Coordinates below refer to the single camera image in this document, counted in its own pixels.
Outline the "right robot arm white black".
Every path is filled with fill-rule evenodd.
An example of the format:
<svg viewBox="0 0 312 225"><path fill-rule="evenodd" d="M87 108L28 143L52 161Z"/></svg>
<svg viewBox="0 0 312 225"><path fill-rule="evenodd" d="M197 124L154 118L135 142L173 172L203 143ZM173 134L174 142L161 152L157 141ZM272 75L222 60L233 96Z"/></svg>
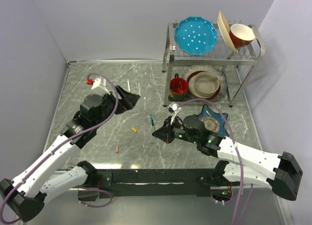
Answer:
<svg viewBox="0 0 312 225"><path fill-rule="evenodd" d="M289 201L297 199L303 170L289 152L269 153L234 142L206 129L196 115L184 120L169 116L152 136L167 144L175 139L193 143L202 154L226 161L224 168L213 173L218 185L241 181L269 188Z"/></svg>

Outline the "blue pen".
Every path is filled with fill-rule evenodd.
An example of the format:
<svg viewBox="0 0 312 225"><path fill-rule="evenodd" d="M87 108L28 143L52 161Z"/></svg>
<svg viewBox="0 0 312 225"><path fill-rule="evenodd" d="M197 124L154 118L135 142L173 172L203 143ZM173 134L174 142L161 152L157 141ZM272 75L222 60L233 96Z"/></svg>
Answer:
<svg viewBox="0 0 312 225"><path fill-rule="evenodd" d="M153 119L153 116L152 116L151 112L149 113L149 116L150 116L150 120L151 120L153 131L156 131L156 127L155 127L155 124L154 124L154 119Z"/></svg>

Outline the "white pen pink tip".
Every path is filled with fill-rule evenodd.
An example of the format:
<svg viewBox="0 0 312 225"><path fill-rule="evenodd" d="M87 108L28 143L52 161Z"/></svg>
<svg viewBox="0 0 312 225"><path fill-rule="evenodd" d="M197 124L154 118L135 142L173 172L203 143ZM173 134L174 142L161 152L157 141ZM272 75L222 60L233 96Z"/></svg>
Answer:
<svg viewBox="0 0 312 225"><path fill-rule="evenodd" d="M130 84L129 79L127 79L127 87L128 87L128 92L131 93L131 84Z"/></svg>

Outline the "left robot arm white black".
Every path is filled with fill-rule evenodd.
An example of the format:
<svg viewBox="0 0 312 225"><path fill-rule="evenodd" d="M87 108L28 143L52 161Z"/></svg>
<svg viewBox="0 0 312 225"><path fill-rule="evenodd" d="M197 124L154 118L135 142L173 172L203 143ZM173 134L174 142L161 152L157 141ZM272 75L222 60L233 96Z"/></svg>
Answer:
<svg viewBox="0 0 312 225"><path fill-rule="evenodd" d="M115 86L114 92L108 94L86 96L73 119L28 169L12 180L1 180L1 209L8 205L19 219L28 222L42 211L45 204L65 191L78 186L97 186L100 176L97 169L87 161L79 162L62 175L52 175L96 136L100 126L114 114L131 110L139 99L138 94L129 93L120 86Z"/></svg>

